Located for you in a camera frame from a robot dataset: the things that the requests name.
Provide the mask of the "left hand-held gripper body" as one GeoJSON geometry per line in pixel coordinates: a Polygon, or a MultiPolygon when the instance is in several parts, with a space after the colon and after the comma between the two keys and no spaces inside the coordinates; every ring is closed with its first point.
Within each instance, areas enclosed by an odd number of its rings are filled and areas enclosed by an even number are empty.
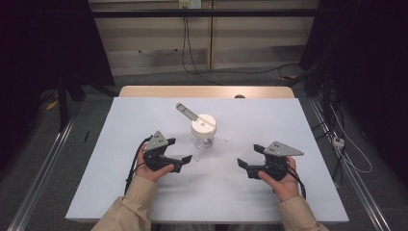
{"type": "Polygon", "coordinates": [[[156,171],[167,165],[173,165],[175,161],[165,155],[168,147],[165,136],[160,131],[155,132],[143,150],[143,159],[147,167],[156,171]]]}

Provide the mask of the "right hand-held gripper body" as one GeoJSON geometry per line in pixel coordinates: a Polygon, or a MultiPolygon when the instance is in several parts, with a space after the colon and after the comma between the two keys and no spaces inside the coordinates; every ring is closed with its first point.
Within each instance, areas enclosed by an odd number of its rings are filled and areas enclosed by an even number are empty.
{"type": "Polygon", "coordinates": [[[282,180],[289,171],[288,156],[303,156],[304,152],[290,147],[282,142],[273,141],[265,147],[265,163],[262,166],[253,166],[247,171],[249,178],[259,179],[258,172],[263,171],[276,181],[282,180]]]}

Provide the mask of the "clear jar with white lid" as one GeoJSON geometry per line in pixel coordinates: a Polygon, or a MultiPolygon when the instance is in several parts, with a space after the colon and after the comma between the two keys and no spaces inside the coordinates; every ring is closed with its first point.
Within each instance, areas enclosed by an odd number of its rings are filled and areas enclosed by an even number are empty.
{"type": "Polygon", "coordinates": [[[182,103],[176,104],[176,109],[191,121],[191,133],[196,138],[196,146],[204,149],[213,145],[217,132],[217,122],[211,115],[197,115],[182,103]]]}

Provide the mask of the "person's left hand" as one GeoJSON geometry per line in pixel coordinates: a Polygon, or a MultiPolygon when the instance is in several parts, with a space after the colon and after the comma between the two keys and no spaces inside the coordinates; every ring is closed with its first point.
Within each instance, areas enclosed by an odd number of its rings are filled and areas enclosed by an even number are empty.
{"type": "Polygon", "coordinates": [[[174,165],[167,165],[156,171],[151,170],[144,164],[143,153],[140,152],[137,158],[137,169],[135,170],[135,174],[139,177],[143,177],[150,181],[157,182],[161,177],[172,172],[173,169],[174,165]]]}

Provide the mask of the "person's right hand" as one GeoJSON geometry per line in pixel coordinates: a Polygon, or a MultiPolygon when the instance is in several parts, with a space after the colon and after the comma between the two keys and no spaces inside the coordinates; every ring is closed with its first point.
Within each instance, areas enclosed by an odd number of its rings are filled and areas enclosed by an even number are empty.
{"type": "Polygon", "coordinates": [[[259,171],[258,176],[273,189],[281,202],[299,196],[298,182],[290,174],[281,181],[274,180],[263,171],[259,171]]]}

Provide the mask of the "light wooden table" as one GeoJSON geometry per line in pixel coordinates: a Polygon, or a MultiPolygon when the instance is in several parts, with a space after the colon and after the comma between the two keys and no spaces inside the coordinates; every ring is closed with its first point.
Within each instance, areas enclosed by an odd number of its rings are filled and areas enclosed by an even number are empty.
{"type": "Polygon", "coordinates": [[[120,97],[294,98],[288,87],[125,86],[120,97]]]}

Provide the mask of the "black metal stand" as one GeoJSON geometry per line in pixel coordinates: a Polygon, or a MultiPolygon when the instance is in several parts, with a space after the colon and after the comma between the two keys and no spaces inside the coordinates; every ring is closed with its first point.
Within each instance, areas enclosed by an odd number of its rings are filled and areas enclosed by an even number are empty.
{"type": "Polygon", "coordinates": [[[64,85],[63,75],[59,76],[58,79],[58,102],[60,109],[60,128],[59,131],[62,132],[68,123],[68,107],[66,101],[66,89],[64,85]]]}

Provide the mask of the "black curtain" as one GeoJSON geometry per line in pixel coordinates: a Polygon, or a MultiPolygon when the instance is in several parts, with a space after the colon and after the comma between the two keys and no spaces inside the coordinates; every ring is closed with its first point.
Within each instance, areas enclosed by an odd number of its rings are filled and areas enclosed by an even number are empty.
{"type": "Polygon", "coordinates": [[[319,0],[300,65],[339,40],[326,68],[383,161],[408,186],[408,0],[319,0]]]}
{"type": "Polygon", "coordinates": [[[0,0],[0,169],[25,140],[40,95],[115,81],[89,0],[0,0]]]}

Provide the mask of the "black horizontal bar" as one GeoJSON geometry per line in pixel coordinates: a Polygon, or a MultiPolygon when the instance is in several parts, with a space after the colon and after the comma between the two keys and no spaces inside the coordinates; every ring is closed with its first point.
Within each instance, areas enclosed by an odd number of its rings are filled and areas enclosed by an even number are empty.
{"type": "Polygon", "coordinates": [[[207,10],[121,10],[93,11],[97,18],[116,17],[303,17],[316,16],[315,9],[276,9],[276,10],[239,10],[239,9],[207,9],[207,10]]]}

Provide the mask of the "aluminium floor rail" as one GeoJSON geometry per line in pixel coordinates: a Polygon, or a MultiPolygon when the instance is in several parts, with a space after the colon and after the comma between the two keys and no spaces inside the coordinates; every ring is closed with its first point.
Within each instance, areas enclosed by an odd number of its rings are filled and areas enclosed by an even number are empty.
{"type": "Polygon", "coordinates": [[[375,201],[374,197],[372,196],[369,188],[367,187],[366,183],[362,178],[362,174],[371,173],[373,170],[372,163],[368,159],[365,152],[361,150],[361,148],[349,137],[347,132],[342,125],[342,121],[339,119],[339,116],[336,114],[336,111],[332,106],[329,106],[329,113],[334,114],[334,119],[336,121],[336,125],[339,127],[340,131],[337,132],[334,127],[330,127],[328,124],[328,119],[323,117],[323,108],[320,105],[317,99],[309,99],[309,103],[319,120],[319,125],[324,131],[324,135],[328,138],[331,146],[334,148],[334,152],[336,156],[340,159],[340,164],[343,168],[343,173],[347,176],[350,184],[352,185],[354,191],[357,194],[362,206],[364,207],[370,222],[373,224],[374,229],[376,231],[392,231],[389,222],[387,222],[384,213],[380,209],[378,203],[375,201]],[[334,137],[344,137],[347,141],[354,146],[357,151],[364,157],[364,159],[369,164],[368,170],[362,170],[358,168],[350,159],[348,153],[345,151],[345,148],[342,149],[336,148],[332,144],[332,139],[334,137]]]}
{"type": "Polygon", "coordinates": [[[7,231],[24,231],[26,229],[28,221],[38,204],[39,198],[41,197],[47,181],[53,171],[53,168],[59,159],[66,140],[70,135],[75,120],[76,117],[74,116],[57,134],[57,137],[55,138],[55,141],[50,151],[48,152],[46,159],[35,178],[35,181],[33,182],[32,186],[30,187],[23,201],[18,207],[7,231]]]}

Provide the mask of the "white wall socket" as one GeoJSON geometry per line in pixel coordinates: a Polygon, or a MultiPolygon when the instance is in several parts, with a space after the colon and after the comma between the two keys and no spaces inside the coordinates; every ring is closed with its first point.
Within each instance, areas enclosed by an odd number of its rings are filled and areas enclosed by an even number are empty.
{"type": "Polygon", "coordinates": [[[178,0],[180,9],[201,9],[201,0],[178,0]]]}

